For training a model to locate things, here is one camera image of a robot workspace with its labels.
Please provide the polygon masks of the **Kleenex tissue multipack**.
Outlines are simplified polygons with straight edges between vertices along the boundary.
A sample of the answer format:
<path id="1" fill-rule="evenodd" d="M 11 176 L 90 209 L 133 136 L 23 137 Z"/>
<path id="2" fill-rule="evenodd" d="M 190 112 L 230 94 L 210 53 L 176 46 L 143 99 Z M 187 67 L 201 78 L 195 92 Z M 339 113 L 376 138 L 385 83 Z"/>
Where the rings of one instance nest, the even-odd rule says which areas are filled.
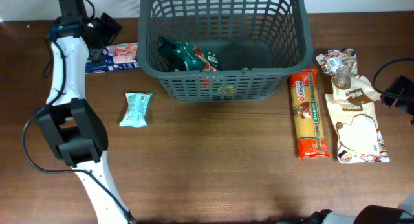
<path id="1" fill-rule="evenodd" d="M 139 69 L 137 51 L 137 42 L 107 46 L 99 62 L 87 61 L 85 72 L 91 74 Z"/>

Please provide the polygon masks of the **beige rice pouch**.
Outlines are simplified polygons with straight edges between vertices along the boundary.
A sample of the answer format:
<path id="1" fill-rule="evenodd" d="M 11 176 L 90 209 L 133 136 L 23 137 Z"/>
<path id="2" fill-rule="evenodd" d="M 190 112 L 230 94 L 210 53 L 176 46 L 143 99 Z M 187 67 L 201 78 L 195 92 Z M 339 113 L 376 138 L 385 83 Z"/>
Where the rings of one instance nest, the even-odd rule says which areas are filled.
<path id="1" fill-rule="evenodd" d="M 337 158 L 340 163 L 390 161 L 373 102 L 342 108 L 332 94 L 326 94 L 325 99 L 338 136 Z"/>

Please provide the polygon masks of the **green Nescafe coffee bag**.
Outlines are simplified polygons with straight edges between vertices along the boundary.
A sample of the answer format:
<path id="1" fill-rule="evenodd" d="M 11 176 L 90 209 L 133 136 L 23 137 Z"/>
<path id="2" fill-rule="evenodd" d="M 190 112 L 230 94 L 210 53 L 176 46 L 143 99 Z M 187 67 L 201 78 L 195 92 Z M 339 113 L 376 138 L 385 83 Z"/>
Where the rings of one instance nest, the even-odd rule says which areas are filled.
<path id="1" fill-rule="evenodd" d="M 159 38 L 157 50 L 166 62 L 169 72 L 217 72 L 223 69 L 218 56 L 206 49 L 196 47 L 186 41 L 177 41 L 165 37 Z M 198 76 L 184 79 L 174 78 L 171 83 L 161 80 L 166 85 L 166 91 L 177 100 L 188 99 L 191 102 L 207 100 L 209 96 L 218 99 L 221 95 L 225 99 L 234 96 L 235 86 L 224 85 L 221 76 Z"/>

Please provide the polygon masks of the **light teal snack wrapper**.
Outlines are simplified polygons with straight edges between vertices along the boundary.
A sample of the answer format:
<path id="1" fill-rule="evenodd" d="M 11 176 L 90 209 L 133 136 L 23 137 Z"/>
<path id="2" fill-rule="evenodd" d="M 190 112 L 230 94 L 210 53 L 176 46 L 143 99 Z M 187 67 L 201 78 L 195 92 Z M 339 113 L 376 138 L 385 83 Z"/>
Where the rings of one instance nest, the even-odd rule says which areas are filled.
<path id="1" fill-rule="evenodd" d="M 147 126 L 145 115 L 153 93 L 126 93 L 127 111 L 120 127 L 142 128 Z"/>

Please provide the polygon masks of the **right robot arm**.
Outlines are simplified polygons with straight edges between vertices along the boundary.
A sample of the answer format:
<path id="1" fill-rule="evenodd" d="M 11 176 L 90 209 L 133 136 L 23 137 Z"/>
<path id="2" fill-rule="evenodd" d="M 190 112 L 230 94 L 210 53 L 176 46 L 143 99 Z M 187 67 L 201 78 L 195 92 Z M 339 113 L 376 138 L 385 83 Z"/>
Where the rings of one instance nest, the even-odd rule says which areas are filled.
<path id="1" fill-rule="evenodd" d="M 296 136 L 301 158 L 328 156 L 320 120 L 318 80 L 313 70 L 289 77 Z M 375 101 L 380 94 L 362 75 L 334 75 L 333 92 L 325 95 L 326 107 L 337 134 L 337 158 L 342 164 L 389 163 Z M 316 213 L 317 223 L 412 223 L 413 196 L 397 208 L 369 205 L 357 216 L 339 215 L 330 210 Z"/>

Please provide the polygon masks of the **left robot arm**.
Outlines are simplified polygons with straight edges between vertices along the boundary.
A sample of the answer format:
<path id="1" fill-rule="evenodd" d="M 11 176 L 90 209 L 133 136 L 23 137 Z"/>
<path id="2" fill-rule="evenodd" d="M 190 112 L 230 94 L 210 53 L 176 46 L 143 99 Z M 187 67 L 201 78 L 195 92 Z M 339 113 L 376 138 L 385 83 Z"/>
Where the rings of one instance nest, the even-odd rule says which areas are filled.
<path id="1" fill-rule="evenodd" d="M 65 169 L 34 168 L 46 174 L 75 174 L 82 183 L 99 223 L 136 223 L 122 201 L 109 169 L 105 126 L 86 100 L 85 73 L 99 63 L 122 29 L 113 18 L 88 14 L 89 0 L 58 0 L 61 15 L 45 42 L 51 57 L 52 87 L 35 122 L 53 156 Z"/>

